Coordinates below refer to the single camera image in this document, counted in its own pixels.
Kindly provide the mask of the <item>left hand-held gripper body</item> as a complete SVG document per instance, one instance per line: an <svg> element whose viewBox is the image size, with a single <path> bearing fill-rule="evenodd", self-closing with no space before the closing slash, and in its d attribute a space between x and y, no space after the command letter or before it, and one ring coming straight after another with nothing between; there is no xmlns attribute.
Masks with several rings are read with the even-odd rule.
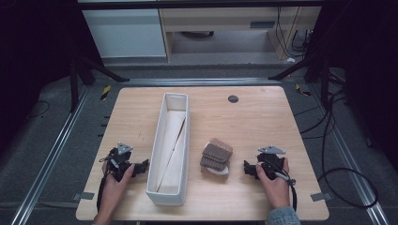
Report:
<svg viewBox="0 0 398 225"><path fill-rule="evenodd" d="M130 167L130 155L132 147L122 142L114 147L108 157L108 170L114 175L117 182L120 182L125 174L125 171Z"/></svg>

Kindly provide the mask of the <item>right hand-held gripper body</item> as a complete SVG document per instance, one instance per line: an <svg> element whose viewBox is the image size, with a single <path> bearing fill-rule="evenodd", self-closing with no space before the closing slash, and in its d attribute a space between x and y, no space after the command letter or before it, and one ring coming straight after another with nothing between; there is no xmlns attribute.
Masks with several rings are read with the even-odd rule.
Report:
<svg viewBox="0 0 398 225"><path fill-rule="evenodd" d="M283 173L284 158L279 157L279 155L284 155L284 150L270 145L259 148L258 151L260 154L257 156L257 161L260 163L268 179L274 180L278 177L278 173Z"/></svg>

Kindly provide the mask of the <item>long white storage box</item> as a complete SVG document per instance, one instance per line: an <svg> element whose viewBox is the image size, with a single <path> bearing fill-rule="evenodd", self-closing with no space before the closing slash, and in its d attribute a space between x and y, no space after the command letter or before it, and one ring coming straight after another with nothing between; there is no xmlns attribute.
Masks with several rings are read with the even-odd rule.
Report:
<svg viewBox="0 0 398 225"><path fill-rule="evenodd" d="M146 194L157 205L183 205L190 148L190 103L186 94L163 95L150 159Z"/></svg>

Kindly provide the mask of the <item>brown ribbed cloth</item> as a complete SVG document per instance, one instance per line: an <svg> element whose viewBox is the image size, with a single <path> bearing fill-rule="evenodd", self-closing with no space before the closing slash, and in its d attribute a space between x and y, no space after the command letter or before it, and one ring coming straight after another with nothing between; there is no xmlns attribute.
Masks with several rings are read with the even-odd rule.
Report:
<svg viewBox="0 0 398 225"><path fill-rule="evenodd" d="M200 166L203 173L212 173L218 176L229 175L229 162L233 155L233 148L216 138L211 139L205 146Z"/></svg>

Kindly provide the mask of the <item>person's right hand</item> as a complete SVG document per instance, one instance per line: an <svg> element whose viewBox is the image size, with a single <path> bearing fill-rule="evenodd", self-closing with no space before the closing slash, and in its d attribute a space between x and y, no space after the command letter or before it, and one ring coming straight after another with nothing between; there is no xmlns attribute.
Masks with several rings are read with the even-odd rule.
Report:
<svg viewBox="0 0 398 225"><path fill-rule="evenodd" d="M255 169L272 208L277 209L289 206L290 197L287 182L280 177L270 180L259 164L255 166Z"/></svg>

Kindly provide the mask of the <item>person's left hand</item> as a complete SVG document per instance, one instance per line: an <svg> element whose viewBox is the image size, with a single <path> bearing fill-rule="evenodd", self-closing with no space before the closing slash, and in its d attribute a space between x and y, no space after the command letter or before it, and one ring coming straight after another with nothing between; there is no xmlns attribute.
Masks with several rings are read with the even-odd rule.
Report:
<svg viewBox="0 0 398 225"><path fill-rule="evenodd" d="M113 216L116 208L120 204L126 192L133 171L134 166L130 165L124 172L124 175L120 181L116 181L115 178L110 174L107 176L102 192L99 209L99 212L102 215L108 218L111 218Z"/></svg>

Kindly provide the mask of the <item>grey tape strip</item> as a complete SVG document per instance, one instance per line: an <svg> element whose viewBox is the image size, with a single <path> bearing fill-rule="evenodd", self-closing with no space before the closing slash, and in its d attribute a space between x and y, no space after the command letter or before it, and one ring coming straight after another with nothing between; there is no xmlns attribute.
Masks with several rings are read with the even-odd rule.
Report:
<svg viewBox="0 0 398 225"><path fill-rule="evenodd" d="M311 195L311 198L314 202L319 202L319 201L329 201L332 199L332 196L329 193L314 193Z"/></svg>
<svg viewBox="0 0 398 225"><path fill-rule="evenodd" d="M74 201L79 201L79 200L92 200L95 196L95 193L92 192L80 192L80 193L75 193L73 195L73 200Z"/></svg>

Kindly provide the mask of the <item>yellow black striped tape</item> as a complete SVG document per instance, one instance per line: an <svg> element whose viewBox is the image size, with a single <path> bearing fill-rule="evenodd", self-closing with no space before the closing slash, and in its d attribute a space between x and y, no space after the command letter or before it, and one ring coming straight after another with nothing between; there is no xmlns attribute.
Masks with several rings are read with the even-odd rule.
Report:
<svg viewBox="0 0 398 225"><path fill-rule="evenodd" d="M104 99L106 99L107 98L107 96L108 96L108 94L109 94L109 92L110 92L110 90L111 90L111 85L106 85L105 87L104 87L104 89L103 89L103 91L102 91L102 94L101 94L101 96L100 96L100 100L104 100Z"/></svg>
<svg viewBox="0 0 398 225"><path fill-rule="evenodd" d="M303 91L303 90L301 89L301 87L300 87L299 84L295 84L295 88L296 88L296 90L297 90L299 93L301 93L303 96L309 97L309 96L312 95L310 91Z"/></svg>

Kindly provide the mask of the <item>black stand legs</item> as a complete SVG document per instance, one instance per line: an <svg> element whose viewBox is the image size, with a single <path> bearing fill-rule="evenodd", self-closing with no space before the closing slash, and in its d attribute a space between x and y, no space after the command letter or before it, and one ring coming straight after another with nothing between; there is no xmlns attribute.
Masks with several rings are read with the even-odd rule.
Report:
<svg viewBox="0 0 398 225"><path fill-rule="evenodd" d="M321 103L323 106L329 108L329 60L321 53L313 53L310 56L306 56L303 60L296 63L292 67L282 71L281 73L269 77L270 80L279 81L292 74L293 72L307 67L307 73L305 75L305 81L311 83L316 80L317 77L321 78Z"/></svg>
<svg viewBox="0 0 398 225"><path fill-rule="evenodd" d="M116 75L105 66L101 66L95 61L81 56L75 55L69 63L69 80L70 80L70 93L71 93L71 106L70 111L73 113L79 105L79 89L78 89L78 78L81 78L84 85L91 85L94 83L95 78L91 70L102 73L103 75L111 78L118 83L126 83L129 81L127 78L123 78Z"/></svg>

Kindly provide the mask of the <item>white cabinet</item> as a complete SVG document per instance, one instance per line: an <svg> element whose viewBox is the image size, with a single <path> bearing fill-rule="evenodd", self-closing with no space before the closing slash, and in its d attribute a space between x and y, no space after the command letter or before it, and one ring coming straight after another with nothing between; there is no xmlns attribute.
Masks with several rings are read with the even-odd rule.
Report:
<svg viewBox="0 0 398 225"><path fill-rule="evenodd" d="M85 10L101 58L165 57L156 9Z"/></svg>

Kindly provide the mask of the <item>light wooden background desk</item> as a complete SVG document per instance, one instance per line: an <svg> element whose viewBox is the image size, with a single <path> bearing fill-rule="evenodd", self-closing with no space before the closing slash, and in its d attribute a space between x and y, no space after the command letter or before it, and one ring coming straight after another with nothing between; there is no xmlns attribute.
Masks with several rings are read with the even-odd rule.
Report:
<svg viewBox="0 0 398 225"><path fill-rule="evenodd" d="M238 7L160 9L163 33L219 30L267 30L277 58L287 49L297 30L313 30L321 7Z"/></svg>

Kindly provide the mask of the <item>aluminium floor rail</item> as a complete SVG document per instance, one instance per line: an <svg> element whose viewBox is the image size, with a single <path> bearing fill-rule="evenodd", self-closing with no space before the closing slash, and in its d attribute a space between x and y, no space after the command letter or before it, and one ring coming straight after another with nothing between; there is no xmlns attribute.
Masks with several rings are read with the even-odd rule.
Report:
<svg viewBox="0 0 398 225"><path fill-rule="evenodd" d="M41 195L53 169L59 159L60 154L69 138L71 131L73 130L75 123L84 107L87 95L91 87L84 85L82 93L78 96L78 103L76 108L69 113L69 116L64 123L60 133L58 134L48 156L43 162L35 181L31 188L23 198L23 201L19 204L19 207L10 222L10 225L25 225L29 219L34 207L38 202L38 198Z"/></svg>
<svg viewBox="0 0 398 225"><path fill-rule="evenodd" d="M330 189L331 193L347 205L350 205L354 208L365 210L370 220L374 225L390 225L390 221L387 218L384 210L382 209L380 203L378 202L380 197L380 192L376 189L375 184L362 172L360 165L354 159L353 155L350 152L350 149L346 145L346 142L340 132L340 130L336 127L336 121L333 116L333 104L335 102L335 97L340 95L340 92L333 93L331 95L328 94L329 97L329 108L326 109L321 103L321 95L317 94L317 87L310 86L310 90L314 91L314 99L318 104L318 108L323 114L324 120L326 121L325 128L322 138L322 157L321 157L321 165L322 165L322 175L319 178L319 181L323 181L327 187ZM326 149L326 139L330 137L335 144L335 150L340 156L343 167L325 168L325 149ZM342 173L345 172L348 174L355 190L357 191L360 202L353 202L346 197L343 197L341 193L335 191L328 180L328 176L333 173Z"/></svg>

